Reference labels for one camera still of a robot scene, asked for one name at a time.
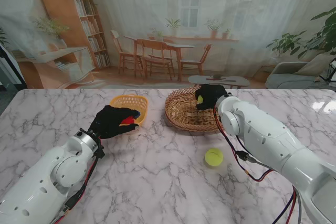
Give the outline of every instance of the sofa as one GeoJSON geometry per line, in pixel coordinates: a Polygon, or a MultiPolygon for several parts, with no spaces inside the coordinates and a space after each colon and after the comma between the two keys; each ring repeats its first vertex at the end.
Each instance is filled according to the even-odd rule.
{"type": "Polygon", "coordinates": [[[277,64],[267,78],[267,89],[306,89],[315,81],[317,76],[303,76],[294,74],[308,62],[282,62],[277,64]]]}

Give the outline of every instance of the plastic basket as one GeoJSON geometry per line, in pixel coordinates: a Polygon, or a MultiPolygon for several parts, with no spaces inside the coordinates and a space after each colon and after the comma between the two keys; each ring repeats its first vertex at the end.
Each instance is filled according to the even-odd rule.
{"type": "Polygon", "coordinates": [[[136,94],[123,94],[115,97],[110,105],[115,108],[129,108],[140,112],[140,116],[135,119],[135,123],[141,125],[147,116],[148,100],[136,94]]]}

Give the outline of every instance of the wooden floor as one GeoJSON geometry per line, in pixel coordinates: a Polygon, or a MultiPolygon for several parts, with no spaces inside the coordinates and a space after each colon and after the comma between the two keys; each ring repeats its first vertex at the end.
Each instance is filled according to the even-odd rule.
{"type": "MultiPolygon", "coordinates": [[[[155,85],[158,84],[165,84],[167,88],[169,88],[169,84],[172,86],[174,84],[190,84],[188,82],[188,77],[191,75],[196,75],[198,72],[196,71],[194,74],[184,74],[182,75],[182,81],[177,81],[177,76],[173,78],[173,80],[167,80],[166,76],[161,73],[155,73],[151,77],[149,76],[147,80],[144,80],[140,74],[137,74],[137,78],[134,78],[134,72],[133,70],[125,70],[125,73],[118,74],[118,68],[117,67],[109,67],[102,69],[97,72],[93,72],[93,76],[95,78],[94,82],[86,83],[86,84],[77,84],[74,83],[70,85],[69,89],[76,89],[76,88],[96,88],[96,89],[103,89],[103,88],[109,88],[110,85],[146,85],[150,86],[153,85],[153,88],[155,88],[155,85]]],[[[265,81],[264,80],[250,80],[251,85],[248,87],[245,87],[245,89],[265,89],[265,81]]]]}

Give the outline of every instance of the black glove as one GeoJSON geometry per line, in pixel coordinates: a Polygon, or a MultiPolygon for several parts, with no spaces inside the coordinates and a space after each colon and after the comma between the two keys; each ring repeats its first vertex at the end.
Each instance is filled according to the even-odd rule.
{"type": "Polygon", "coordinates": [[[93,131],[94,134],[100,136],[101,139],[111,138],[122,133],[135,130],[138,127],[137,124],[130,124],[126,126],[119,126],[121,122],[134,116],[138,118],[140,112],[137,110],[131,110],[128,108],[115,108],[110,105],[106,105],[101,111],[99,111],[89,127],[89,131],[93,131]]]}
{"type": "Polygon", "coordinates": [[[217,100],[226,94],[227,92],[222,85],[204,84],[195,92],[196,100],[198,100],[198,96],[203,98],[203,102],[196,105],[196,108],[198,110],[213,109],[217,100]]]}

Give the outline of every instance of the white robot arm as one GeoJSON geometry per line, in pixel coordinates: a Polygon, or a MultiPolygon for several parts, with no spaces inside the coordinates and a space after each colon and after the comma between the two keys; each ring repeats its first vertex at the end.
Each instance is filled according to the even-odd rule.
{"type": "Polygon", "coordinates": [[[92,137],[79,131],[65,145],[47,151],[2,199],[0,223],[51,223],[97,149],[92,137]]]}
{"type": "Polygon", "coordinates": [[[224,95],[216,109],[225,131],[297,189],[315,224],[336,224],[336,167],[303,146],[285,125],[255,105],[224,95]]]}
{"type": "Polygon", "coordinates": [[[130,116],[136,119],[140,113],[106,105],[87,132],[80,129],[65,145],[47,151],[0,200],[0,224],[58,223],[80,200],[98,159],[104,157],[100,137],[111,138],[139,127],[135,123],[120,126],[130,116]],[[87,171],[93,156],[96,159],[87,171]],[[68,198],[86,173],[81,188],[68,198]]]}

